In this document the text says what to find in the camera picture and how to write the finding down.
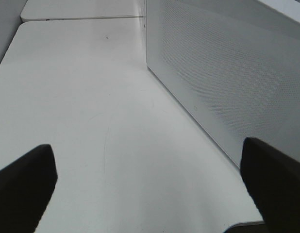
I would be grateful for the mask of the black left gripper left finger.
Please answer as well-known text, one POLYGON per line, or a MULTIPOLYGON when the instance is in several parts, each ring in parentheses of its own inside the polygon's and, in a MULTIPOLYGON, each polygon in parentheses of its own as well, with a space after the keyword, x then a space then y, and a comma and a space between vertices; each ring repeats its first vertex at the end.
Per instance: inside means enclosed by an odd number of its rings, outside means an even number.
POLYGON ((0 170, 0 233, 35 232, 57 183, 51 145, 39 145, 0 170))

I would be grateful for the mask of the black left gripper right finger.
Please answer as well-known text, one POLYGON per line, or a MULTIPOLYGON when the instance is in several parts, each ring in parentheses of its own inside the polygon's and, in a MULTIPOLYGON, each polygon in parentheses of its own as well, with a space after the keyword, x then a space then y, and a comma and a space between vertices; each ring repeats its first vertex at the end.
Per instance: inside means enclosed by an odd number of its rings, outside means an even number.
POLYGON ((247 137, 240 174, 271 233, 300 233, 300 162, 247 137))

